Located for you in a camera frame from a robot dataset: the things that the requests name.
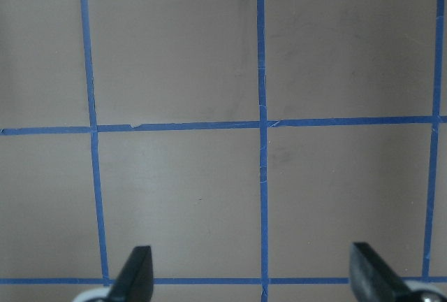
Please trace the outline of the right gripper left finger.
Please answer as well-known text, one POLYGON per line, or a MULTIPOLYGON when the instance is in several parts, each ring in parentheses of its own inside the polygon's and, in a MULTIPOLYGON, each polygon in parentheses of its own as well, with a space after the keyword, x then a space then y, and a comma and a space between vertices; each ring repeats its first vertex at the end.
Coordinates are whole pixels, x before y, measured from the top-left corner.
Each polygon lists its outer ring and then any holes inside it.
POLYGON ((149 245, 132 249, 106 301, 149 302, 154 291, 152 249, 149 245))

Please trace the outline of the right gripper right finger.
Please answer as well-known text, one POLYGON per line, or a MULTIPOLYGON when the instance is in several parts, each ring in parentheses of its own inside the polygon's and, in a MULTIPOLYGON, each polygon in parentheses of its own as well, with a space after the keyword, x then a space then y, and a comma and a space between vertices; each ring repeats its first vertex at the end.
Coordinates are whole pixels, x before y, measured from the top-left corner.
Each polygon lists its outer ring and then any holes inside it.
POLYGON ((352 243, 349 250, 349 283, 359 302, 422 301, 394 270, 364 242, 352 243))

